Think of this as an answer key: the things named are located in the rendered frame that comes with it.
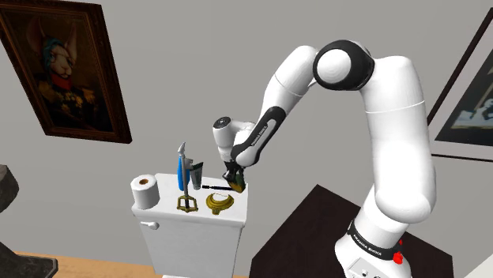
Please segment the green and yellow object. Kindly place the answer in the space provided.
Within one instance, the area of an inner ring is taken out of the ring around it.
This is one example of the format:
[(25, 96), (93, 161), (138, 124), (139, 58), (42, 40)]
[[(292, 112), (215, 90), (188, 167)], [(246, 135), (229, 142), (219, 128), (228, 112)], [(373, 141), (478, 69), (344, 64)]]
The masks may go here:
[(237, 193), (242, 193), (246, 189), (246, 183), (242, 170), (237, 170), (231, 175), (229, 186)]

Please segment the gold round ornament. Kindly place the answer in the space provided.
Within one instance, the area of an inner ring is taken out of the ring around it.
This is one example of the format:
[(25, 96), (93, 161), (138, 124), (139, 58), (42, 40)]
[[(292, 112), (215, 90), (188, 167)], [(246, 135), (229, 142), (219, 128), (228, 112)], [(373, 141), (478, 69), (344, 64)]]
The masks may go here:
[(234, 202), (235, 200), (232, 195), (221, 193), (211, 193), (205, 199), (205, 203), (213, 215), (219, 215), (222, 211), (229, 209), (233, 206)]

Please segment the grey tube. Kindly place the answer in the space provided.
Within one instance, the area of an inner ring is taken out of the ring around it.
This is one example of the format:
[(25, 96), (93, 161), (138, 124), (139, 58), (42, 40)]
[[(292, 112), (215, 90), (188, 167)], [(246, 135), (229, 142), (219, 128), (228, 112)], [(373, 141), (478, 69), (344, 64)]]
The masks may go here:
[(195, 190), (201, 189), (203, 162), (194, 164), (190, 170), (190, 177)]

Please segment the white toilet paper roll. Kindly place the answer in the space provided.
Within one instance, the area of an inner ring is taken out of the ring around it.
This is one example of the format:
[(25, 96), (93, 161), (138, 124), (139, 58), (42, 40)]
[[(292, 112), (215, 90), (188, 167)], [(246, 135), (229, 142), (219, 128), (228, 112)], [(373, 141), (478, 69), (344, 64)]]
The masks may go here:
[(160, 194), (155, 175), (140, 175), (132, 180), (130, 187), (138, 209), (151, 209), (159, 203)]

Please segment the dark robot stand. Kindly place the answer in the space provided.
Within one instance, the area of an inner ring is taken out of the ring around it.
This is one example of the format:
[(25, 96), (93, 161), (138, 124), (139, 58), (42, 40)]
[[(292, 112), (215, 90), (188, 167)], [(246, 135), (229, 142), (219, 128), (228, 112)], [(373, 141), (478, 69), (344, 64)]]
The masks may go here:
[[(316, 185), (251, 261), (249, 278), (345, 278), (334, 245), (359, 206)], [(453, 258), (406, 232), (412, 278), (454, 278)]]

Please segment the framed cat portrait picture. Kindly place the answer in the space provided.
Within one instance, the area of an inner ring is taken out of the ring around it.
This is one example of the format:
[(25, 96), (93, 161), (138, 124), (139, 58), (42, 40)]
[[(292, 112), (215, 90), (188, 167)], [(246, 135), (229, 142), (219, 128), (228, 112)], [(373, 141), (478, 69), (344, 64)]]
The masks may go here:
[(0, 0), (0, 40), (47, 136), (132, 141), (100, 4)]

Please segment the dark grey stone furniture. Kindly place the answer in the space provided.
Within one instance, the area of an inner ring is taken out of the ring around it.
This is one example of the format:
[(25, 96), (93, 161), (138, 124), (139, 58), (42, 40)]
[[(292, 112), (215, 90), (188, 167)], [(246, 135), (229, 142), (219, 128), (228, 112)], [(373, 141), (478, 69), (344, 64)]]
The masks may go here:
[[(17, 197), (19, 186), (10, 169), (0, 164), (0, 213)], [(0, 241), (0, 278), (53, 278), (58, 261), (49, 257), (15, 254)]]

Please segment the black framed wall picture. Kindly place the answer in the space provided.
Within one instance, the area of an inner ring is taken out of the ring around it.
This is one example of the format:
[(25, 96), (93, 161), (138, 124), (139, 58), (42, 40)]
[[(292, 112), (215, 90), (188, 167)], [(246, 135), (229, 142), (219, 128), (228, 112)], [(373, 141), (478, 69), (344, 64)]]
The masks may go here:
[(427, 120), (433, 156), (493, 163), (493, 7)]

